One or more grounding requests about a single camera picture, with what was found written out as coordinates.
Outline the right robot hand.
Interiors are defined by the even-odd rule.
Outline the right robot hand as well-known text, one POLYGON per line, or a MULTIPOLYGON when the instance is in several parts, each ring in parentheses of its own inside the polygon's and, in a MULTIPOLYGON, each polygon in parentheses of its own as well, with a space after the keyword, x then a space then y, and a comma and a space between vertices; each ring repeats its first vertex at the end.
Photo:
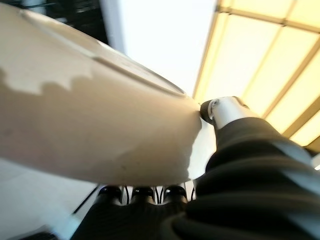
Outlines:
POLYGON ((320 174, 312 155, 254 116, 235 96, 204 102, 216 151, 196 180, 195 200, 168 186, 156 205, 149 187, 118 205, 116 186, 103 187, 74 240, 317 240, 320 174))

